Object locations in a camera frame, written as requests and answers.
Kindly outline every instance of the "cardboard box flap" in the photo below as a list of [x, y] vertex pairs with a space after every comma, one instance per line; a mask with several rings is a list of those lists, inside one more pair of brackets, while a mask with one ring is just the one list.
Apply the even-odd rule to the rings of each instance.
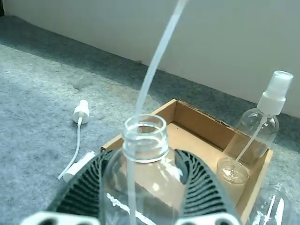
[[182, 101], [177, 102], [174, 121], [222, 150], [235, 133], [228, 124]]

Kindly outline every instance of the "gray carpet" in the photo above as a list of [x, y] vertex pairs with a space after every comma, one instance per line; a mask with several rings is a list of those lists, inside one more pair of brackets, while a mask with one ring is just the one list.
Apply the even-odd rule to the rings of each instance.
[[[0, 224], [16, 225], [44, 209], [64, 181], [56, 177], [76, 147], [71, 116], [81, 98], [90, 120], [79, 157], [120, 133], [133, 115], [147, 67], [37, 28], [0, 18]], [[254, 104], [158, 71], [145, 113], [172, 98], [234, 124]], [[300, 213], [300, 120], [280, 115], [280, 133], [266, 182], [284, 184]]]

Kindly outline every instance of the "white spray nozzle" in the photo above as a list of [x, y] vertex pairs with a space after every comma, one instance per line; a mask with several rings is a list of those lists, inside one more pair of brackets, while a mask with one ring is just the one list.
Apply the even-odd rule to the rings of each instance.
[[89, 116], [89, 103], [87, 100], [81, 99], [79, 105], [74, 109], [72, 118], [75, 123], [78, 123], [79, 118], [82, 117], [82, 124], [84, 124], [89, 120]]
[[275, 71], [272, 79], [257, 104], [258, 110], [266, 115], [279, 115], [285, 104], [285, 95], [294, 76], [285, 71]]

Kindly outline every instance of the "white wall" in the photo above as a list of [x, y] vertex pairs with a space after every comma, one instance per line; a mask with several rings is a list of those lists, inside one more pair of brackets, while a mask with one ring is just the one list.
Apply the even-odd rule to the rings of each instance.
[[[4, 0], [6, 13], [148, 64], [175, 0]], [[257, 102], [274, 70], [295, 75], [284, 112], [300, 117], [300, 1], [190, 0], [160, 69]]]

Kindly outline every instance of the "spray bottle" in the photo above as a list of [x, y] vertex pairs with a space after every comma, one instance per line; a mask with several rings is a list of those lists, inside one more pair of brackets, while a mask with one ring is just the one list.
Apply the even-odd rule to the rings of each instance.
[[276, 116], [281, 113], [285, 104], [285, 95], [292, 79], [293, 75], [290, 73], [274, 72], [257, 107], [242, 115], [236, 126], [238, 131], [224, 150], [225, 154], [236, 161], [241, 159], [245, 164], [264, 155], [279, 131], [279, 122]]

